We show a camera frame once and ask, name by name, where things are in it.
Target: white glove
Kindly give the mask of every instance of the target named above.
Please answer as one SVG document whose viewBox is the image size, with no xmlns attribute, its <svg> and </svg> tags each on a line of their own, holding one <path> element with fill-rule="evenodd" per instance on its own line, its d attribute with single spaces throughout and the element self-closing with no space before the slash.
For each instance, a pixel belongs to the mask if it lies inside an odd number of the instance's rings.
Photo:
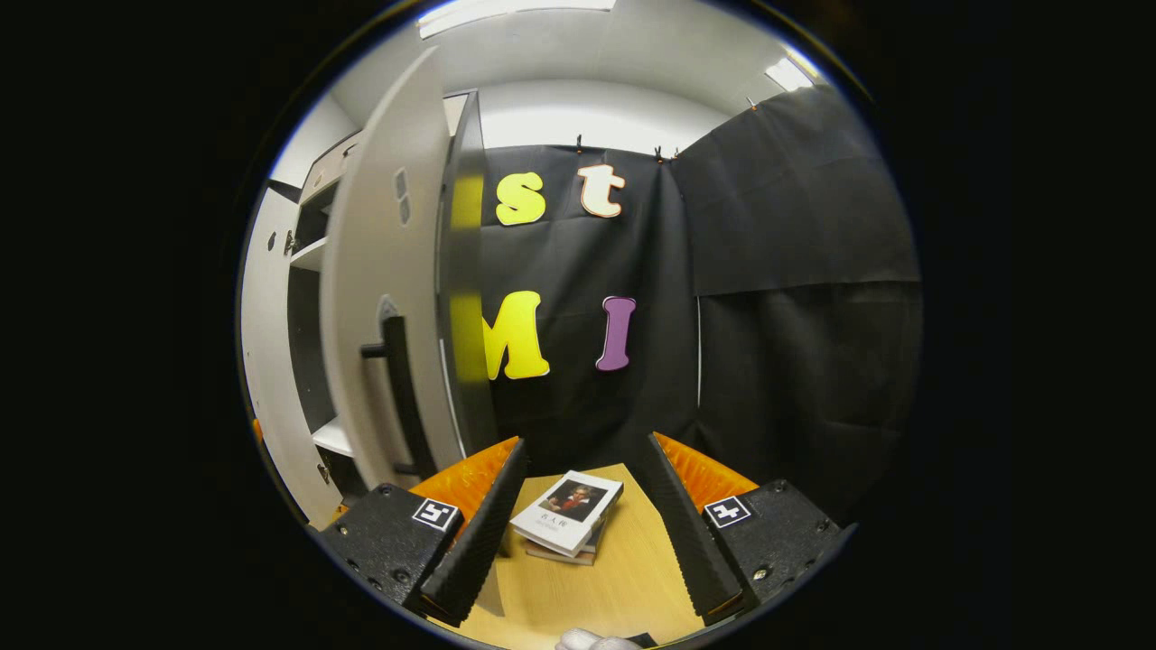
<svg viewBox="0 0 1156 650">
<path fill-rule="evenodd" d="M 633 641 L 627 641 L 618 636 L 602 637 L 592 631 L 576 627 L 562 633 L 554 650 L 642 650 L 643 647 Z"/>
</svg>

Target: black handle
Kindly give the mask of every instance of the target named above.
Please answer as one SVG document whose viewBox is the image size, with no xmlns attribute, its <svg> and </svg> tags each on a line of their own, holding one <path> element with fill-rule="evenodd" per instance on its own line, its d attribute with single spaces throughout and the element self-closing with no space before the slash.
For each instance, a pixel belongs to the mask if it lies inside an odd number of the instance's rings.
<svg viewBox="0 0 1156 650">
<path fill-rule="evenodd" d="M 361 347 L 362 359 L 385 359 L 390 374 L 390 389 L 393 392 L 393 404 L 398 408 L 398 420 L 401 422 L 401 437 L 409 448 L 413 464 L 394 463 L 393 468 L 402 474 L 416 474 L 425 480 L 437 473 L 433 456 L 430 453 L 425 429 L 417 409 L 417 398 L 414 392 L 414 379 L 409 372 L 409 353 L 406 346 L 406 318 L 398 313 L 397 306 L 383 297 L 378 310 L 381 326 L 381 342 Z"/>
</svg>

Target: black curtain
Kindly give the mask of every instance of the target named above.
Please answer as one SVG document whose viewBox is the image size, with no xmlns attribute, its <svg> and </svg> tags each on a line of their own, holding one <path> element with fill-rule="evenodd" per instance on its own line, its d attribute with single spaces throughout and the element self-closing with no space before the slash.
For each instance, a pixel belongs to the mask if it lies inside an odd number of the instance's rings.
<svg viewBox="0 0 1156 650">
<path fill-rule="evenodd" d="M 579 200 L 577 170 L 601 163 L 627 179 L 610 219 Z M 546 213 L 503 226 L 497 184 L 528 171 Z M 532 474 L 622 463 L 657 430 L 840 519 L 885 470 L 914 386 L 919 272 L 887 167 L 832 88 L 772 97 L 664 163 L 489 149 L 484 197 L 486 319 L 512 291 L 542 300 L 549 375 L 490 384 L 499 437 L 526 438 Z M 612 295 L 638 306 L 630 364 L 601 372 Z"/>
</svg>

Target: ceiling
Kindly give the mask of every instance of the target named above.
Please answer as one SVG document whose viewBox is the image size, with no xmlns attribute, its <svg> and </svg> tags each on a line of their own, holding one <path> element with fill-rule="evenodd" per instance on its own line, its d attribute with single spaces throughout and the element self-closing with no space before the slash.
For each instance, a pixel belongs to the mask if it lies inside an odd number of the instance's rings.
<svg viewBox="0 0 1156 650">
<path fill-rule="evenodd" d="M 430 45 L 446 93 L 511 81 L 588 79 L 684 97 L 725 115 L 783 93 L 763 71 L 779 40 L 697 0 L 617 0 L 610 12 L 548 9 L 483 19 L 421 40 L 416 25 L 366 54 L 333 96 L 364 126 L 390 83 Z"/>
</svg>

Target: white shelf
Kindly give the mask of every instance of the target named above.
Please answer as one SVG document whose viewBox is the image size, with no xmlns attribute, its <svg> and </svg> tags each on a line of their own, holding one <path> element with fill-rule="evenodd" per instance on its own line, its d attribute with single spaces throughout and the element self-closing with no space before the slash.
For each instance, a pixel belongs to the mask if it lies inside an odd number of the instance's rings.
<svg viewBox="0 0 1156 650">
<path fill-rule="evenodd" d="M 349 446 L 349 438 L 346 437 L 346 430 L 341 428 L 339 418 L 326 422 L 313 434 L 313 444 L 349 458 L 354 457 L 354 450 Z"/>
<path fill-rule="evenodd" d="M 321 237 L 320 239 L 313 242 L 312 244 L 294 253 L 294 256 L 289 258 L 289 266 L 296 266 L 297 268 L 306 268 L 309 271 L 320 272 L 321 251 L 324 250 L 325 250 L 325 237 Z"/>
</svg>

